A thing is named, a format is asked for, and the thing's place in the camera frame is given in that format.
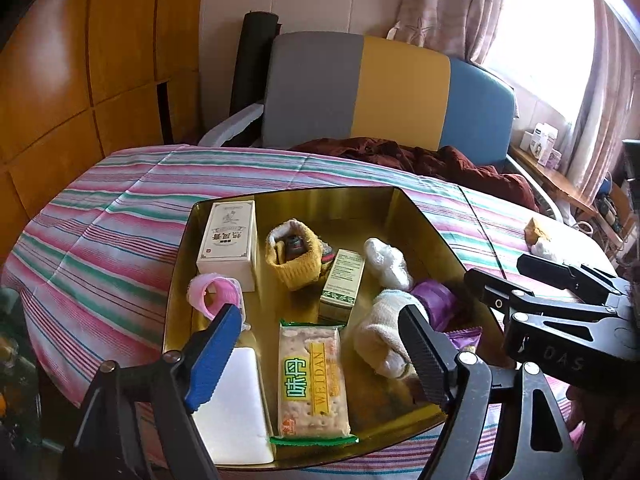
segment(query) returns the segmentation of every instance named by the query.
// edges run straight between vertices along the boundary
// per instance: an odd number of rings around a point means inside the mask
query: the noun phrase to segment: dark red blanket
[[[363,160],[417,175],[432,176],[538,211],[529,183],[523,176],[499,174],[493,166],[475,166],[453,146],[430,152],[423,148],[400,146],[392,140],[353,137],[310,140],[291,151]]]

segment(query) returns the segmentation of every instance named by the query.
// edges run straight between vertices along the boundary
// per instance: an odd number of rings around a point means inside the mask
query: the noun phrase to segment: blue gripper pad
[[[188,410],[195,412],[201,404],[210,400],[241,329],[240,310],[236,306],[231,306],[220,319],[214,333],[191,367],[189,389],[184,396],[184,403]]]

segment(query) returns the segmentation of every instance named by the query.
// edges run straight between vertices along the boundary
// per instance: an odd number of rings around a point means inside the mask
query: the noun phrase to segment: window
[[[504,0],[483,65],[574,122],[593,60],[593,0]]]

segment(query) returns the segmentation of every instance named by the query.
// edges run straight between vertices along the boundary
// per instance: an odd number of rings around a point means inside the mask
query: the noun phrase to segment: striped bedsheet
[[[541,296],[571,298],[518,274],[516,259],[526,251],[522,230],[532,216],[519,206],[363,162],[187,145],[123,150],[88,170],[25,227],[4,264],[1,284],[20,293],[40,363],[79,405],[101,361],[130,366],[158,358],[174,261],[193,203],[270,190],[372,185],[403,188],[467,268],[505,276]],[[553,386],[566,409],[565,386],[557,381]],[[152,413],[141,411],[149,422],[144,433],[154,441]],[[478,466],[490,453],[496,423],[492,409]],[[437,433],[295,476],[416,478]],[[162,462],[153,442],[149,453]]]

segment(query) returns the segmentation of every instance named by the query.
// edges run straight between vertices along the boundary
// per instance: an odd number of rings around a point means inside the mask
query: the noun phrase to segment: curtain
[[[503,0],[402,0],[387,39],[481,64],[495,37]]]
[[[620,153],[629,117],[638,51],[603,0],[594,0],[596,25],[591,76],[572,134],[559,147],[560,171],[593,200]]]

